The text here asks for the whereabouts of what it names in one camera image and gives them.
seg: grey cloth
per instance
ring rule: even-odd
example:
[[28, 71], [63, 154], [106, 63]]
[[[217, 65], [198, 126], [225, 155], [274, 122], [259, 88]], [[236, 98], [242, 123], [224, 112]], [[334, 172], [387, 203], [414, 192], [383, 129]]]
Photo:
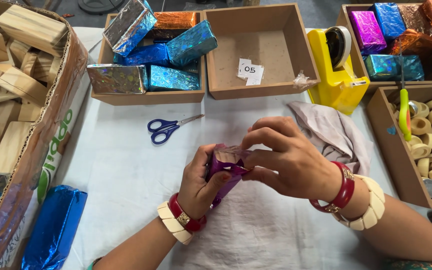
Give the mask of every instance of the grey cloth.
[[353, 120], [323, 105], [294, 101], [297, 124], [309, 141], [329, 161], [346, 164], [358, 175], [369, 175], [373, 142], [368, 141]]

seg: pink foil-wrapped block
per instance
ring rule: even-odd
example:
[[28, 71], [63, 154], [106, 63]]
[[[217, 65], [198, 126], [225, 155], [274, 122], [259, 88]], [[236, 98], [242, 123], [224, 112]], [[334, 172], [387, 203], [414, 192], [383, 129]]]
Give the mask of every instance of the pink foil-wrapped block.
[[386, 41], [372, 11], [352, 11], [349, 15], [354, 35], [362, 54], [377, 54], [386, 48]]
[[247, 157], [250, 150], [242, 150], [239, 146], [226, 146], [225, 144], [216, 144], [211, 157], [206, 174], [206, 182], [217, 172], [227, 171], [231, 173], [231, 179], [218, 191], [213, 200], [213, 208], [218, 206], [233, 187], [242, 179], [243, 175], [249, 172], [244, 168], [242, 158]]

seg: woman's right hand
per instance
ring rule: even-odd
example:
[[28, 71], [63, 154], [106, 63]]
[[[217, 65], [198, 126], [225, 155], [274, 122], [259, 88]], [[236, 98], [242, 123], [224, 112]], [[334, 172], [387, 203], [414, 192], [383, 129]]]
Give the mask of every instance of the woman's right hand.
[[272, 151], [257, 149], [245, 158], [244, 166], [254, 169], [243, 180], [260, 181], [295, 198], [330, 202], [338, 194], [342, 182], [338, 166], [322, 156], [291, 117], [257, 120], [248, 129], [241, 147], [248, 149], [257, 144]]

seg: bangle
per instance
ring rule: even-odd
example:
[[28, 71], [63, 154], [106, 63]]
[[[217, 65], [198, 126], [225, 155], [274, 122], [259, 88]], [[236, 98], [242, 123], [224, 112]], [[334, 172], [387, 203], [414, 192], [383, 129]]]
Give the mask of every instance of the bangle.
[[183, 226], [176, 220], [168, 206], [168, 201], [165, 201], [157, 207], [157, 213], [169, 232], [171, 232], [179, 242], [185, 245], [191, 242], [194, 234], [190, 231], [184, 230]]
[[326, 206], [321, 206], [318, 200], [309, 200], [309, 202], [311, 203], [311, 205], [314, 206], [314, 208], [325, 213], [336, 213], [340, 209], [345, 208], [345, 206], [348, 205], [348, 203], [350, 202], [354, 193], [353, 172], [351, 172], [351, 170], [343, 163], [337, 161], [332, 161], [332, 163], [338, 166], [343, 177], [341, 188], [339, 189], [336, 198], [334, 198], [334, 200]]
[[381, 219], [383, 213], [385, 212], [385, 193], [379, 186], [379, 184], [369, 178], [362, 175], [355, 176], [361, 179], [369, 189], [369, 206], [368, 210], [364, 213], [361, 218], [355, 221], [346, 221], [343, 216], [339, 213], [333, 213], [333, 217], [339, 221], [339, 223], [345, 225], [353, 230], [362, 231], [364, 229], [369, 229], [378, 223]]
[[203, 230], [206, 227], [206, 216], [203, 216], [200, 219], [192, 219], [190, 218], [181, 208], [178, 203], [178, 194], [175, 193], [169, 198], [169, 210], [176, 217], [177, 221], [188, 231], [190, 232], [198, 232]]

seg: woman's left hand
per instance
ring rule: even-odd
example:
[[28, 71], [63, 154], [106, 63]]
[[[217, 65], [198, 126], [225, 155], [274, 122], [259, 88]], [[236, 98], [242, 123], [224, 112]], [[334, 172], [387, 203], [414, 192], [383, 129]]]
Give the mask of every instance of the woman's left hand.
[[202, 145], [192, 161], [184, 168], [177, 202], [192, 219], [202, 218], [213, 203], [219, 189], [231, 178], [227, 171], [217, 172], [209, 182], [205, 180], [206, 164], [216, 144]]

